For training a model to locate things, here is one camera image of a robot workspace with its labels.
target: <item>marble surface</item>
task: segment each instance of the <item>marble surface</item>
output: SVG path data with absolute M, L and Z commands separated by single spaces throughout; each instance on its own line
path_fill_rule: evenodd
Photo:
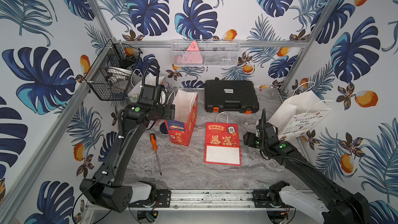
M 292 172 L 273 159 L 264 160 L 258 149 L 243 144 L 243 135 L 247 131 L 255 132 L 256 121 L 260 119 L 262 109 L 266 109 L 266 119 L 269 119 L 281 105 L 277 89 L 257 89 L 260 110 L 255 114 L 228 112 L 229 122 L 238 124 L 241 166 L 204 163 L 206 122 L 215 122 L 217 113 L 205 111 L 205 90 L 184 90 L 198 92 L 197 120 L 189 147 L 172 144 L 169 136 L 162 134 L 159 125 L 155 125 L 137 143 L 127 166 L 125 184 L 148 181 L 155 183 L 158 188 L 170 189 L 263 189 L 283 180 L 296 189 L 308 189 Z M 224 114 L 218 120 L 225 122 Z M 157 137 L 162 176 L 150 143 L 150 133 L 155 133 Z M 298 140 L 290 141 L 300 150 Z

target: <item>white wire basket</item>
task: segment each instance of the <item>white wire basket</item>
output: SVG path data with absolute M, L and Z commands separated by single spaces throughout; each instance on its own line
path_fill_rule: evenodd
M 172 40 L 174 65 L 179 67 L 233 67 L 240 52 L 237 40 L 195 40 L 199 51 L 187 51 L 194 40 Z

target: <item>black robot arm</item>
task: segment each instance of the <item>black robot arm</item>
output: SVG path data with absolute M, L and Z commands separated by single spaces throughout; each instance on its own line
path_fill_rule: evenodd
M 256 134 L 247 132 L 244 135 L 244 143 L 250 147 L 258 148 L 265 156 L 275 159 L 289 171 L 300 178 L 325 204 L 328 212 L 322 216 L 326 224 L 368 224 L 370 222 L 369 204 L 359 192 L 351 194 L 348 190 L 340 187 L 323 173 L 308 163 L 302 154 L 287 141 L 279 142 L 274 127 L 265 121 L 263 117 L 256 126 Z M 279 191 L 289 184 L 278 182 L 270 187 L 269 202 L 276 202 Z
M 105 161 L 91 179 L 83 179 L 80 184 L 80 190 L 92 204 L 117 212 L 123 212 L 130 203 L 132 188 L 122 183 L 134 148 L 149 122 L 174 119 L 175 105 L 161 103 L 162 92 L 165 92 L 164 101 L 167 95 L 164 87 L 158 85 L 158 76 L 156 86 L 142 83 L 141 87 L 137 103 L 128 104 L 121 111 L 123 114 L 118 113 L 119 133 Z

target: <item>black toolbox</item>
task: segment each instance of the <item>black toolbox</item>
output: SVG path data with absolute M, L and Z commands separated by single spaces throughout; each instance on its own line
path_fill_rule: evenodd
M 207 80 L 205 82 L 206 112 L 255 113 L 259 108 L 256 91 L 251 81 Z

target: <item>printed wall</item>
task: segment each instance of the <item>printed wall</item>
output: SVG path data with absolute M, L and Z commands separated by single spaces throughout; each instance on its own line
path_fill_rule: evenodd
M 113 36 L 123 41 L 171 39 L 307 40 L 328 0 L 97 0 Z M 330 32 L 322 38 L 329 39 Z M 299 48 L 242 48 L 235 67 L 175 67 L 170 49 L 145 49 L 174 87 L 207 79 L 281 85 Z
M 0 25 L 1 202 L 106 41 L 86 0 L 0 0 Z
M 78 200 L 74 213 L 73 203 L 81 194 L 82 179 L 94 175 L 116 139 L 118 109 L 121 107 L 111 107 L 111 102 L 100 101 L 94 93 L 87 94 L 20 207 L 16 215 L 20 223 L 81 221 L 87 198 Z
M 366 196 L 379 224 L 398 222 L 397 4 L 341 0 L 328 22 L 346 24 L 328 41 L 321 32 L 285 92 L 310 81 L 320 99 L 336 101 L 305 135 L 306 149 L 325 175 Z

